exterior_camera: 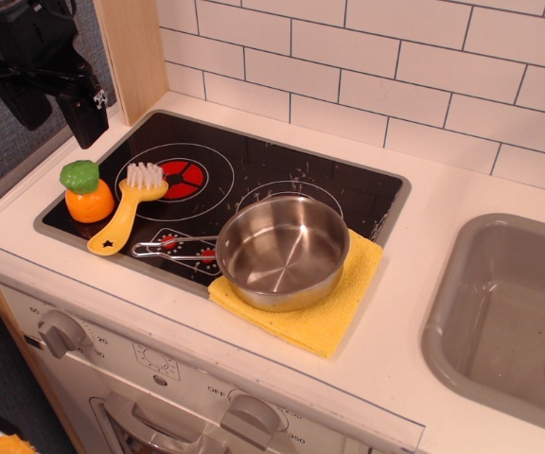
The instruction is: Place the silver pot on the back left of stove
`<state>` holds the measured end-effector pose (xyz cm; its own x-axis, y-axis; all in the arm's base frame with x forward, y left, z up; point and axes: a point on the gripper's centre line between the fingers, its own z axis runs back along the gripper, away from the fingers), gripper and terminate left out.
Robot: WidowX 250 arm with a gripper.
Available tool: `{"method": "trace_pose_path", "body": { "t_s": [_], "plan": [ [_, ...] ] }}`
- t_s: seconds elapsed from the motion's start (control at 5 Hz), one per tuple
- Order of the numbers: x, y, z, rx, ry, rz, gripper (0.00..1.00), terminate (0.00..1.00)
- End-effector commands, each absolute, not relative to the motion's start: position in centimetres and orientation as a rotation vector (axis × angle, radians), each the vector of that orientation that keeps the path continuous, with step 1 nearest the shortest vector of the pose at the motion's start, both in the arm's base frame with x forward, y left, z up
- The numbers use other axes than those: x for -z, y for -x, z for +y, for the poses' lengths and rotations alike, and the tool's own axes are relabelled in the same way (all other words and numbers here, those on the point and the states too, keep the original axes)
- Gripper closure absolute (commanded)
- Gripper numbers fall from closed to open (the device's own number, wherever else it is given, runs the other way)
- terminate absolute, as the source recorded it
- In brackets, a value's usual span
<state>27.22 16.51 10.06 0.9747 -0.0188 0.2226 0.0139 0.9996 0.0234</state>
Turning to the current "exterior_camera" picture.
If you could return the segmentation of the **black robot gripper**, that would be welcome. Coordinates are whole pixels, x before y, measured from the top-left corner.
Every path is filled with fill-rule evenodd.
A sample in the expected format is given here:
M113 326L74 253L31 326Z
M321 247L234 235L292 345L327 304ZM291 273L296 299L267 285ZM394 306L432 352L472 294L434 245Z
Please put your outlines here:
M0 98L35 131L52 114L55 96L83 149L108 130L108 97L76 51L75 1L0 1Z

